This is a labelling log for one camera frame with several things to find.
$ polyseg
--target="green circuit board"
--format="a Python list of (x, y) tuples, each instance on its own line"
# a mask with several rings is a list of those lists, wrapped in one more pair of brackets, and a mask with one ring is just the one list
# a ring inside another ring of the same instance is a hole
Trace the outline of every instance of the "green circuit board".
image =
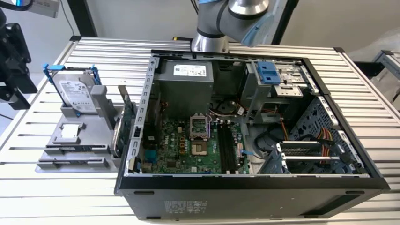
[[(218, 151), (218, 132), (217, 124), (209, 125), (209, 139), (189, 139), (189, 121), (165, 120), (162, 122), (160, 147), (157, 150), (157, 162), (152, 164), (150, 173), (221, 173), (220, 151)], [(230, 126), (233, 137), (241, 136), (238, 125)], [(234, 156), (237, 158), (237, 144), (232, 140)], [(244, 163), (237, 167), (238, 173), (249, 173), (246, 157), (241, 157)]]

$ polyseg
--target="slotted aluminum surface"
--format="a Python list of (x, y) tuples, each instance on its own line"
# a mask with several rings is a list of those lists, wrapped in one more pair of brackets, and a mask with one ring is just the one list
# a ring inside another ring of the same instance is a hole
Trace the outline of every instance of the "slotted aluminum surface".
[[(121, 104), (117, 85), (138, 100), (150, 49), (189, 50), (188, 42), (152, 42), (84, 37), (69, 43), (56, 63), (100, 69), (108, 98)], [(308, 57), (332, 92), (354, 133), (390, 186), (381, 194), (329, 219), (204, 221), (208, 224), (389, 225), (400, 223), (400, 120), (345, 54), (332, 48), (230, 44), (230, 53)], [(137, 221), (122, 197), (113, 196), (117, 173), (34, 173), (56, 123), (60, 98), (42, 81), (32, 108), (18, 112), (1, 136), (0, 224), (109, 224)], [(196, 221), (169, 223), (201, 224)]]

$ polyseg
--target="white wall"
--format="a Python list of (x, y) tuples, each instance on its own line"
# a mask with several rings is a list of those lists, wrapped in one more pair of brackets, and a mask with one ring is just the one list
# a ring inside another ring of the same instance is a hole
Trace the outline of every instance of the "white wall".
[[(78, 35), (66, 0), (62, 0), (66, 17)], [(4, 9), (6, 22), (18, 23), (24, 33), (32, 63), (28, 64), (30, 73), (41, 73), (42, 63), (52, 64), (66, 46), (72, 31), (66, 23), (61, 6), (57, 18), (34, 14), (32, 12), (17, 12)]]
[(398, 21), (400, 0), (300, 0), (281, 44), (349, 52), (400, 27)]
[(98, 37), (172, 40), (196, 34), (189, 0), (88, 0), (88, 6)]

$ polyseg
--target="side panel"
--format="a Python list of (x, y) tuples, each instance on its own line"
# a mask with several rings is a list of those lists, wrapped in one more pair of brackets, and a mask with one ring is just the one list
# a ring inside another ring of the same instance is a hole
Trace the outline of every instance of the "side panel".
[(138, 219), (330, 217), (378, 190), (122, 190)]

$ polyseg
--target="power supply label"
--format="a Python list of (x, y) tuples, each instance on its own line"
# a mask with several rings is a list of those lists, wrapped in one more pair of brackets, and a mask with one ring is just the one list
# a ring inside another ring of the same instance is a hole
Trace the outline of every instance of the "power supply label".
[(205, 66), (200, 65), (174, 65), (173, 66), (174, 76), (206, 76)]

